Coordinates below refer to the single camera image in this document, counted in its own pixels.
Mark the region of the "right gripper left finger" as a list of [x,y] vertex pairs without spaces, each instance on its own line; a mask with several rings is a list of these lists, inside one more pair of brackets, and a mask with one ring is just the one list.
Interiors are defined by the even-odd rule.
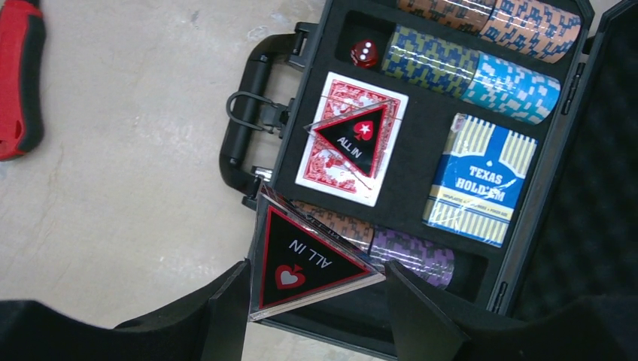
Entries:
[[251,263],[113,329],[80,322],[33,300],[1,303],[3,360],[240,360]]

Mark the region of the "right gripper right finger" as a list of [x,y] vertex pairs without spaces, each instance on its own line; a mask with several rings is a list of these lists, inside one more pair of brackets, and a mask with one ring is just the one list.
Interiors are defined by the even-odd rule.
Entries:
[[435,288],[397,261],[384,265],[400,360],[635,360],[637,297],[581,298],[532,322]]

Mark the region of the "purple poker chip stack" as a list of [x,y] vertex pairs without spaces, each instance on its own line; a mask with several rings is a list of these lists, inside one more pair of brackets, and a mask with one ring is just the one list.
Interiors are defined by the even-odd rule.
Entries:
[[397,261],[443,290],[449,286],[454,274],[452,250],[392,229],[375,229],[369,255],[377,262]]

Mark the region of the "all-in triangle button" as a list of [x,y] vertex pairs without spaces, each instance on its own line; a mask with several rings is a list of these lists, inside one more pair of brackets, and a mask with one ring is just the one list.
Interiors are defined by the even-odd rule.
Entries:
[[249,321],[384,281],[377,262],[268,184],[257,186],[254,200]]
[[383,131],[393,118],[393,102],[383,101],[322,119],[306,126],[309,135],[319,140],[356,176],[376,178],[384,146]]

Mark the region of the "black poker set case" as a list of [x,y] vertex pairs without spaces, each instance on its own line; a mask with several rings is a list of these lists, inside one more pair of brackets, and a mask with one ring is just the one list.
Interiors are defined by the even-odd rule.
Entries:
[[607,10],[581,41],[567,94],[533,157],[503,247],[420,226],[425,181],[469,183],[469,169],[403,153],[424,169],[377,211],[345,213],[375,236],[446,265],[451,281],[383,261],[388,281],[263,318],[270,326],[389,360],[637,358],[637,3]]

